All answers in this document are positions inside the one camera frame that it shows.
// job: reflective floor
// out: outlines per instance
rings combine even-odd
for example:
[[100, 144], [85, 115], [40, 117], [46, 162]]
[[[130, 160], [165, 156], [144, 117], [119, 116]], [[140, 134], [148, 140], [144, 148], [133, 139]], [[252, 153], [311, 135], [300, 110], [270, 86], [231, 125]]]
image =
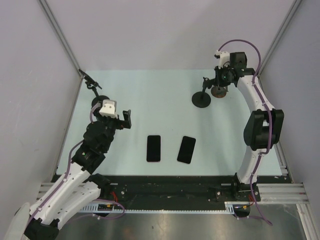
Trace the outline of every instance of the reflective floor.
[[[296, 205], [263, 205], [273, 226], [224, 214], [126, 214], [115, 220], [81, 218], [58, 240], [305, 240]], [[256, 215], [254, 207], [251, 215]]]

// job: smartphone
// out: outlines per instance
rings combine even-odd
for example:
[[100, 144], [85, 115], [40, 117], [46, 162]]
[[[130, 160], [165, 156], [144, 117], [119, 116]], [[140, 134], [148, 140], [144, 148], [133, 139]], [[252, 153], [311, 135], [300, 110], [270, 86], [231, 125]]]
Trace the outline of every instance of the smartphone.
[[146, 161], [158, 163], [161, 160], [161, 137], [159, 135], [149, 135], [146, 144]]
[[194, 154], [194, 149], [196, 145], [196, 139], [189, 136], [184, 136], [180, 146], [178, 154], [178, 162], [190, 164], [192, 155]]

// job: black rectangular object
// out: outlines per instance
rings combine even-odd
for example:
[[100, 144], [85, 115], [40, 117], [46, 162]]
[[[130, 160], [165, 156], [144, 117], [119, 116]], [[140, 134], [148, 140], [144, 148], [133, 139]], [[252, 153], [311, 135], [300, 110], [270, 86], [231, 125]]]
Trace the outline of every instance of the black rectangular object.
[[184, 136], [180, 146], [180, 151], [178, 154], [178, 162], [190, 164], [192, 155], [194, 154], [194, 149], [196, 145], [196, 139], [189, 136]]
[[146, 145], [146, 161], [157, 163], [161, 160], [161, 137], [159, 135], [149, 135]]

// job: metal frame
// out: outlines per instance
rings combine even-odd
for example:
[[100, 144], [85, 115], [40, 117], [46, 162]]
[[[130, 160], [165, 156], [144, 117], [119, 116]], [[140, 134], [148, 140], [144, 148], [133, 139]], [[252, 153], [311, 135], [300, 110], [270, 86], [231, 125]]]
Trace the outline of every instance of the metal frame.
[[[80, 65], [79, 65], [68, 41], [66, 40], [66, 37], [63, 34], [63, 31], [60, 28], [49, 4], [47, 3], [46, 0], [37, 0], [37, 1], [39, 2], [41, 8], [43, 9], [43, 12], [46, 15], [50, 25], [52, 26], [54, 33], [56, 34], [59, 41], [61, 42], [62, 47], [64, 48], [67, 56], [71, 60], [73, 67], [75, 68], [75, 70], [77, 71], [79, 76], [81, 77], [81, 74], [78, 71], [78, 69], [80, 69]], [[268, 61], [270, 60], [270, 58], [272, 56], [272, 53], [276, 49], [280, 40], [282, 39], [282, 36], [284, 35], [286, 29], [288, 28], [291, 20], [293, 19], [295, 13], [297, 12], [297, 10], [302, 2], [303, 2], [303, 0], [295, 0], [294, 3], [291, 5], [291, 8], [288, 11], [287, 15], [285, 16], [275, 38], [273, 39], [273, 41], [267, 51], [266, 56], [262, 60], [260, 73], [262, 73], [263, 70], [265, 69]], [[80, 81], [80, 84], [78, 86], [78, 92], [77, 92], [77, 95], [76, 95], [76, 98], [74, 101], [74, 106], [76, 105], [76, 102], [78, 100], [78, 96], [79, 96], [79, 92], [80, 92], [80, 88], [81, 88], [81, 83], [82, 82]], [[75, 108], [73, 108], [73, 110], [70, 114], [70, 117], [69, 117], [69, 122], [68, 122], [68, 126], [66, 128], [65, 134], [64, 134], [59, 157], [61, 156], [61, 153], [62, 153], [62, 149], [63, 149], [64, 143], [65, 143], [66, 137], [67, 137], [67, 133], [68, 133], [68, 129], [70, 127], [70, 122], [72, 119], [74, 109]], [[290, 172], [287, 169], [288, 163], [285, 159], [285, 156], [283, 154], [283, 150], [282, 150], [280, 143], [275, 146], [275, 150], [277, 152], [277, 156], [279, 159], [279, 164], [281, 167], [282, 174], [289, 175]], [[40, 188], [38, 197], [40, 198], [49, 189], [49, 187], [51, 185], [53, 185], [53, 183], [43, 183]], [[305, 189], [302, 184], [276, 183], [276, 184], [258, 184], [258, 186], [259, 186], [260, 193], [261, 193], [261, 204], [279, 204], [279, 203], [281, 203], [281, 204], [296, 204], [307, 239], [308, 240], [309, 239], [310, 240], [319, 239], [320, 234], [318, 232], [317, 227], [314, 224], [315, 221], [313, 219], [311, 208], [310, 208], [310, 205], [308, 202], [308, 198], [306, 196], [306, 192], [305, 192]], [[226, 203], [226, 211], [228, 211], [228, 206], [229, 206], [228, 204], [230, 204], [230, 203], [229, 202]], [[149, 213], [149, 212], [139, 210], [139, 211], [137, 211], [137, 213]]]

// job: white table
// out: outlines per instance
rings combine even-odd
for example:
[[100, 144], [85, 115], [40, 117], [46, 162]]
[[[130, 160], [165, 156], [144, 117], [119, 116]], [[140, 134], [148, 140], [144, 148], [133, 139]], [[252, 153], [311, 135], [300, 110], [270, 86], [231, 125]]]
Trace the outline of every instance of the white table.
[[[131, 109], [132, 128], [118, 130], [96, 173], [132, 176], [234, 175], [243, 161], [243, 131], [250, 116], [241, 93], [233, 85], [224, 98], [211, 96], [207, 108], [191, 98], [202, 90], [203, 77], [213, 70], [108, 70], [88, 71], [106, 95], [117, 101], [117, 112]], [[56, 171], [67, 168], [70, 149], [83, 139], [95, 97], [83, 83]], [[161, 161], [147, 162], [148, 135], [161, 136]], [[191, 164], [177, 161], [183, 136], [196, 139]], [[274, 149], [264, 157], [259, 175], [279, 176]]]

